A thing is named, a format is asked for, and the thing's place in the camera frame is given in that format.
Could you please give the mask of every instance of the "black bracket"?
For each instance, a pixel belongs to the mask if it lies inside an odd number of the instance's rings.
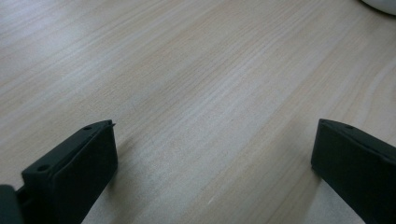
[[[81,223],[118,167],[111,120],[86,126],[0,186],[0,223]]]
[[[396,148],[321,119],[312,168],[366,223],[396,223]]]

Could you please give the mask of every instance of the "white object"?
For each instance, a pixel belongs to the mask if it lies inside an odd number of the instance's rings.
[[[378,10],[396,15],[396,0],[362,0]]]

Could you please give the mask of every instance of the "wood grain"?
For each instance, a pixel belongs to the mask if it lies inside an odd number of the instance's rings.
[[[354,0],[0,3],[1,183],[117,123],[120,169],[84,223],[361,223],[310,169],[319,118],[396,145],[395,17]]]

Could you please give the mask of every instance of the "light wood surface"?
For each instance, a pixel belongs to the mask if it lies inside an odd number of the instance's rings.
[[[319,118],[396,145],[396,20],[356,0],[0,2],[0,180],[113,119],[84,223],[361,223]]]

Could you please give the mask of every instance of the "screw hole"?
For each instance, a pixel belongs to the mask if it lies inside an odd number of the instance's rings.
[[[39,167],[37,168],[37,171],[38,171],[38,172],[44,172],[44,171],[48,170],[49,168],[50,168],[49,165],[42,165],[42,166],[39,166]]]

